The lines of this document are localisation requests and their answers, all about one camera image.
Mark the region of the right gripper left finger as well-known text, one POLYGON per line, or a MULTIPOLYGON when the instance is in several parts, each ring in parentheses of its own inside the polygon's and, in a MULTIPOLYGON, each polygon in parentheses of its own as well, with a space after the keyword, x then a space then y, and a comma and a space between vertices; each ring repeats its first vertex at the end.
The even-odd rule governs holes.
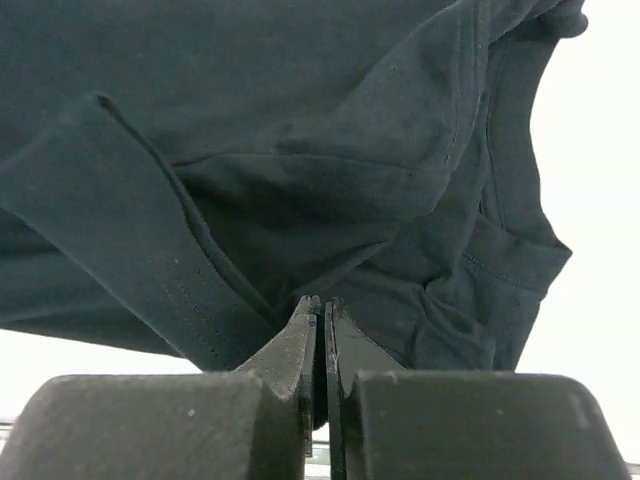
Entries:
POLYGON ((312 451, 320 301, 232 371, 47 381, 1 453, 5 479, 300 479, 312 451))

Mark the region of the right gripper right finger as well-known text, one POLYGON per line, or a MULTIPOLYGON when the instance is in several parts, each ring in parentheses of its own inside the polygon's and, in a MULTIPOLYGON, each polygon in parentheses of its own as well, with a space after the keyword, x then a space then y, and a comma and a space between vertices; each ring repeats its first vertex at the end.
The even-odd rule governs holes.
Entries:
POLYGON ((598 402, 574 379, 406 370, 337 300, 324 334, 335 479, 629 477, 598 402))

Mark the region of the black garment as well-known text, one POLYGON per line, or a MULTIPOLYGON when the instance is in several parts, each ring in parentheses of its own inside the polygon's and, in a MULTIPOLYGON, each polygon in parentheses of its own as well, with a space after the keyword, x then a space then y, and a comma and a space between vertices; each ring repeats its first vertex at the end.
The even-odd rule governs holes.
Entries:
POLYGON ((529 133, 579 1, 5 1, 1 325, 232 369, 305 295, 512 370, 570 257, 529 133))

